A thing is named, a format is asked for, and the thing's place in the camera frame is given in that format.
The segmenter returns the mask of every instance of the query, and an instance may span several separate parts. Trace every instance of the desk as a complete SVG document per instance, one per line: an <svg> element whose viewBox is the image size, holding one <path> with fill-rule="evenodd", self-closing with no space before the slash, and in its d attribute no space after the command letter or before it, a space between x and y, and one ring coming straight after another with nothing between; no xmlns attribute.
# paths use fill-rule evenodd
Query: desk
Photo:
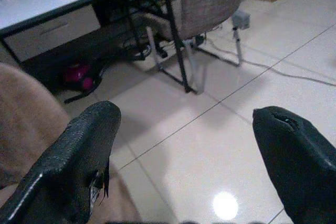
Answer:
<svg viewBox="0 0 336 224"><path fill-rule="evenodd" d="M79 9L85 5L92 4L98 0L0 0L0 39L11 56L20 64L14 52L5 42L4 38L46 22L55 17L61 16L72 10ZM184 69L180 40L176 29L173 10L170 0L165 0L167 5L168 19L175 42L177 59L180 64L182 81L175 78L165 70L161 70L184 86L185 92L193 91L187 83Z"/></svg>

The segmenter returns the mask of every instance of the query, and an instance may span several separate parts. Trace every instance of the gray fabric chair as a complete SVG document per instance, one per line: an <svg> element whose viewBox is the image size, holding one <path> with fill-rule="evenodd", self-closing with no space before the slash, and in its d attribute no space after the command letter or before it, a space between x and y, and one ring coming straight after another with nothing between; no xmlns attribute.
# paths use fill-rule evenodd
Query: gray fabric chair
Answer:
<svg viewBox="0 0 336 224"><path fill-rule="evenodd" d="M183 40L187 49L187 55L191 62L192 71L195 71L195 61L191 58L191 40L196 35L202 34L221 24L238 9L240 0L172 0L173 13L175 17L178 35ZM162 6L162 12L167 13L166 7ZM160 36L167 40L173 40L169 21L151 13L143 14L144 24L147 26L147 32L151 47L155 49L155 42L152 28ZM238 64L241 60L240 43L237 28L234 28L234 37L237 42Z"/></svg>

